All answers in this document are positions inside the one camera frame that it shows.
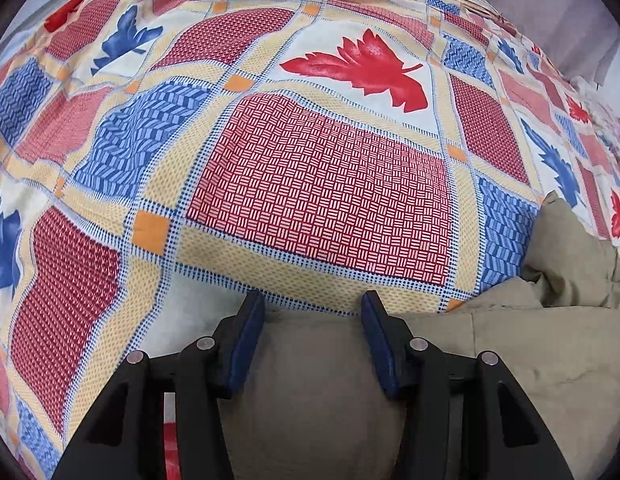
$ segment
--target leaf stem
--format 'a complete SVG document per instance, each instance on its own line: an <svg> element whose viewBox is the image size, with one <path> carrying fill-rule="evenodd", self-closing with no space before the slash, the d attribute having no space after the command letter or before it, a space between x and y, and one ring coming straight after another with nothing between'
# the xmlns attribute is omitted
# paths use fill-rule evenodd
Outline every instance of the leaf stem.
<svg viewBox="0 0 620 480"><path fill-rule="evenodd" d="M410 68L402 68L401 73L405 74L406 72L412 72L412 70L417 70L418 68L421 68L422 66L423 66L423 63L419 63L418 65L411 66Z"/></svg>

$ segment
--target beige cloth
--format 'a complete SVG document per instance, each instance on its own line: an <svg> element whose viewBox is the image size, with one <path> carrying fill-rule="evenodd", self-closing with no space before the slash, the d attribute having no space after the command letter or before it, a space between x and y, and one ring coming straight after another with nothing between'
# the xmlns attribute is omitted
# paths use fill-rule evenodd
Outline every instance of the beige cloth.
<svg viewBox="0 0 620 480"><path fill-rule="evenodd" d="M446 352L497 352L575 479L594 480L620 436L620 260L551 193L522 274L530 281L512 278L451 314L405 320ZM544 308L570 302L586 306ZM405 407L383 396L358 317L285 311L267 314L245 387L221 415L238 480L379 480Z"/></svg>

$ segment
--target patterned fabric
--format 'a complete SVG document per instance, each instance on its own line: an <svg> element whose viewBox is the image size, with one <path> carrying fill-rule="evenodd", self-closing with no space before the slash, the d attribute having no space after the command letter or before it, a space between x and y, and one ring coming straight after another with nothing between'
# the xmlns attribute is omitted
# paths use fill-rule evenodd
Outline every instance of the patterned fabric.
<svg viewBox="0 0 620 480"><path fill-rule="evenodd" d="M518 274L551 190L620 253L620 121L460 0L67 20L0 67L0 426L32 478L127 352L184 348L252 288L445 312Z"/></svg>

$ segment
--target bedsheet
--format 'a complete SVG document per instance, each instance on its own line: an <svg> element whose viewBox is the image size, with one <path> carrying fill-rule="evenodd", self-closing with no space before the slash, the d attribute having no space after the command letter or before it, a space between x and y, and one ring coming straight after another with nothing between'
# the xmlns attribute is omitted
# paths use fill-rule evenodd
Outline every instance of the bedsheet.
<svg viewBox="0 0 620 480"><path fill-rule="evenodd" d="M480 0L72 0L0 69L0 432L49 478L250 288L452 310L551 190L620 251L620 121Z"/></svg>

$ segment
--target metal pin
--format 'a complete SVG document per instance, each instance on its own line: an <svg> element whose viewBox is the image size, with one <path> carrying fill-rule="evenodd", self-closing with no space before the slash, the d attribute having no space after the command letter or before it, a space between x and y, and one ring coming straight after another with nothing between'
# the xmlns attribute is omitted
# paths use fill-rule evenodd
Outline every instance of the metal pin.
<svg viewBox="0 0 620 480"><path fill-rule="evenodd" d="M423 352L427 348L427 341L423 337L415 337L410 341L410 348Z"/></svg>
<svg viewBox="0 0 620 480"><path fill-rule="evenodd" d="M494 366L499 362L499 356L494 352L484 352L481 354L481 361L487 365Z"/></svg>
<svg viewBox="0 0 620 480"><path fill-rule="evenodd" d="M199 350L209 350L215 345L215 340L211 337L202 337L197 341L197 348Z"/></svg>
<svg viewBox="0 0 620 480"><path fill-rule="evenodd" d="M125 360L131 365L136 365L137 363L143 361L143 352L140 350L134 350L127 355Z"/></svg>

